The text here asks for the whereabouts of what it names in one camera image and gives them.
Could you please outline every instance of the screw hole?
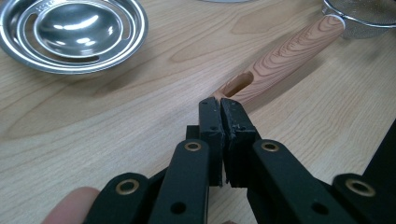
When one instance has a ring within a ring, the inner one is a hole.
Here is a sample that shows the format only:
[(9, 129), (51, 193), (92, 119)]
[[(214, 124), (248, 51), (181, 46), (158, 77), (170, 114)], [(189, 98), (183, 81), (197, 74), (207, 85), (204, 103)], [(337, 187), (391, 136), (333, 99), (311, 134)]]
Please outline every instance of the screw hole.
[(321, 203), (313, 203), (311, 207), (312, 210), (314, 210), (318, 214), (321, 214), (323, 216), (329, 215), (329, 209)]
[(188, 151), (198, 151), (199, 149), (201, 149), (201, 144), (190, 142), (184, 145), (184, 148), (186, 148)]
[(277, 146), (273, 143), (264, 142), (264, 143), (262, 143), (262, 149), (271, 151), (271, 152), (275, 152), (275, 151), (279, 150), (279, 146)]
[(116, 192), (119, 195), (128, 195), (134, 193), (139, 188), (139, 182), (134, 179), (122, 180), (116, 186)]
[(174, 203), (171, 206), (171, 212), (173, 214), (180, 215), (186, 211), (186, 208), (187, 208), (186, 204), (184, 204), (184, 203)]
[(348, 179), (346, 181), (346, 186), (353, 192), (359, 194), (360, 196), (364, 196), (364, 197), (375, 196), (374, 188), (362, 181), (359, 181), (358, 179)]

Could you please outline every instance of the stainless steel bowl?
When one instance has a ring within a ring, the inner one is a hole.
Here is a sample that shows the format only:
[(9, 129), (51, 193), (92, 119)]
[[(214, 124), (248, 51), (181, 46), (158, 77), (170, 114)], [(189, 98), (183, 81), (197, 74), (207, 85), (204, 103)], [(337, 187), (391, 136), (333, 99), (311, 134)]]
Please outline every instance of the stainless steel bowl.
[(0, 45), (15, 60), (65, 75), (121, 63), (143, 44), (146, 12), (134, 0), (7, 0)]
[(396, 28), (394, 0), (323, 0), (322, 12), (344, 20), (345, 38), (371, 38)]

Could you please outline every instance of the hole in handle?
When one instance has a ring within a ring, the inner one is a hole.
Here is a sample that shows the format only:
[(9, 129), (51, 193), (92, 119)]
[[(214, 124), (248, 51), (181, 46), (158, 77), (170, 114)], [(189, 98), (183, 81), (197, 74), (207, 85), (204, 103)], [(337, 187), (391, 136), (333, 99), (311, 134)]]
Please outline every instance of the hole in handle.
[(228, 98), (233, 97), (246, 86), (253, 82), (254, 76), (251, 72), (242, 73), (233, 78), (224, 88), (224, 95)]

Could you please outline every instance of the mesh strainer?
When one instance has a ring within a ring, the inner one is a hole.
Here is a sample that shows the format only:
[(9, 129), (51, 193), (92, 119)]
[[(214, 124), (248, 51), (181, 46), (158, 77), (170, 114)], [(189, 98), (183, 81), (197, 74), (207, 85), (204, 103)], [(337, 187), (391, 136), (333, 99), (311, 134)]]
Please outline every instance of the mesh strainer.
[(396, 28), (395, 0), (324, 0), (322, 12), (344, 19), (343, 37), (369, 38)]
[(396, 0), (323, 0), (319, 21), (251, 64), (213, 93), (240, 103), (250, 101), (291, 75), (338, 36), (368, 38), (396, 28)]

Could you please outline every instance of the wooden utensil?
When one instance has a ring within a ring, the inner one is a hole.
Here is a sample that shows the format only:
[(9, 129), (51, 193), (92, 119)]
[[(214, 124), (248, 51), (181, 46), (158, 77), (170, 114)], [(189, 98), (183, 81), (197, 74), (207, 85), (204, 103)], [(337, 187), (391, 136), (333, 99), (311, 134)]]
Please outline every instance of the wooden utensil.
[(345, 30), (343, 19), (324, 16), (231, 78), (212, 95), (244, 104), (268, 91), (330, 45)]

